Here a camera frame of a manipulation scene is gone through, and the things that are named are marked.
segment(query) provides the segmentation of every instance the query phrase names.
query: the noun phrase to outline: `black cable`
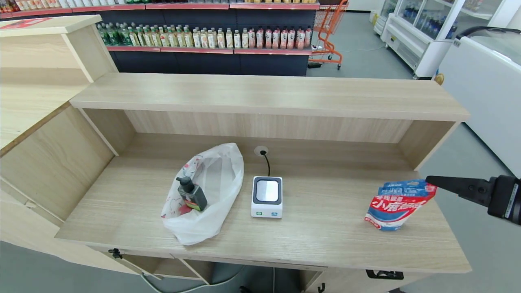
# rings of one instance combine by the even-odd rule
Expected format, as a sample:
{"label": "black cable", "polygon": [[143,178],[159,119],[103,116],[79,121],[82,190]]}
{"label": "black cable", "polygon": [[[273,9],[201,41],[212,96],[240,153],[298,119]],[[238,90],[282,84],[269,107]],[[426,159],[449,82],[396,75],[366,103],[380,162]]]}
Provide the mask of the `black cable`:
{"label": "black cable", "polygon": [[264,156],[264,158],[266,159],[266,163],[268,163],[268,176],[270,176],[270,174],[271,174],[271,168],[270,168],[270,166],[269,166],[268,157],[266,156],[266,151],[260,151],[260,154]]}

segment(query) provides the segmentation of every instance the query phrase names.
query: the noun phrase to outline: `wooden counter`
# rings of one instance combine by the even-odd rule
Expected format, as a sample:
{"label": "wooden counter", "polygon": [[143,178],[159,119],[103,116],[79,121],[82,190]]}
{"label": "wooden counter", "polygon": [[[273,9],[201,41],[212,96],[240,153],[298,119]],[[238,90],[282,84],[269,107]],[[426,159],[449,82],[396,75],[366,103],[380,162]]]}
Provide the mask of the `wooden counter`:
{"label": "wooden counter", "polygon": [[[147,270],[154,275],[171,257],[192,268],[294,268],[306,292],[325,282],[331,293],[382,292],[432,273],[470,271],[434,200],[396,232],[364,221],[378,187],[417,178],[468,117],[434,82],[106,74],[71,104],[118,156],[57,238],[139,256],[154,263]],[[173,177],[192,156],[225,142],[243,154],[242,189],[217,236],[183,246],[159,214]],[[284,178],[282,219],[250,216],[252,178],[266,171],[253,153],[258,145],[270,149],[272,175]],[[405,278],[369,279],[365,270]]]}
{"label": "wooden counter", "polygon": [[0,22],[0,235],[70,262],[136,273],[85,245],[54,238],[114,156],[69,104],[90,81],[117,71],[93,28],[100,20],[50,18],[17,29],[6,26],[18,20]]}

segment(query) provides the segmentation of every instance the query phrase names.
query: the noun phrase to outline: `drawer knob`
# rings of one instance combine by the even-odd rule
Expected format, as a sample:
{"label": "drawer knob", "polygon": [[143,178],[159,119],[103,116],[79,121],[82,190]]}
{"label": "drawer knob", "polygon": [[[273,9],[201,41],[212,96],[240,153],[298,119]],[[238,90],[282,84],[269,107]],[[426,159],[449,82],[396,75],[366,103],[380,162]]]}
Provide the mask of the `drawer knob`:
{"label": "drawer knob", "polygon": [[371,279],[386,279],[386,280],[403,280],[403,272],[398,271],[375,271],[365,270],[367,276]]}
{"label": "drawer knob", "polygon": [[121,252],[119,252],[119,249],[117,249],[117,248],[109,249],[108,253],[112,253],[112,257],[115,258],[115,259],[122,259],[123,258],[123,255],[121,255]]}

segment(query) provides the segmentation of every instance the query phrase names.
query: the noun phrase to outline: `glass door fridge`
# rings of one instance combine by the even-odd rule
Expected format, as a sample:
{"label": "glass door fridge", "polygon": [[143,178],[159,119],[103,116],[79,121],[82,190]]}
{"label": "glass door fridge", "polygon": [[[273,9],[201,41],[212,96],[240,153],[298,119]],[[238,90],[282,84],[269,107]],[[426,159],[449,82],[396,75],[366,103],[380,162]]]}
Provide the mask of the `glass door fridge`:
{"label": "glass door fridge", "polygon": [[389,14],[394,12],[398,2],[399,0],[386,0],[383,3],[382,10],[380,11],[380,14],[377,17],[374,26],[374,30],[378,35],[382,35],[383,27],[386,25],[387,17],[389,16]]}
{"label": "glass door fridge", "polygon": [[380,38],[413,69],[414,78],[431,78],[458,32],[505,27],[520,6],[520,0],[400,0]]}

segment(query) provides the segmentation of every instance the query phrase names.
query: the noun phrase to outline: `drawer handle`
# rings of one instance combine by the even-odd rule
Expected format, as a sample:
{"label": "drawer handle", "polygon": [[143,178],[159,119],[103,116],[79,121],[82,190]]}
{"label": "drawer handle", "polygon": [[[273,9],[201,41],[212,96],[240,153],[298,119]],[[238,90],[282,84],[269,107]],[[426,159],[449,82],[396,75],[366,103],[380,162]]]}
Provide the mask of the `drawer handle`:
{"label": "drawer handle", "polygon": [[403,280],[403,272],[398,271],[375,271],[365,270],[367,276],[371,279],[386,279],[386,280]]}
{"label": "drawer handle", "polygon": [[326,283],[322,283],[322,288],[318,287],[318,293],[322,293],[326,290]]}
{"label": "drawer handle", "polygon": [[123,258],[123,255],[121,255],[121,252],[119,252],[119,249],[117,249],[117,248],[109,249],[108,253],[112,253],[112,257],[115,258],[115,259],[122,259]]}

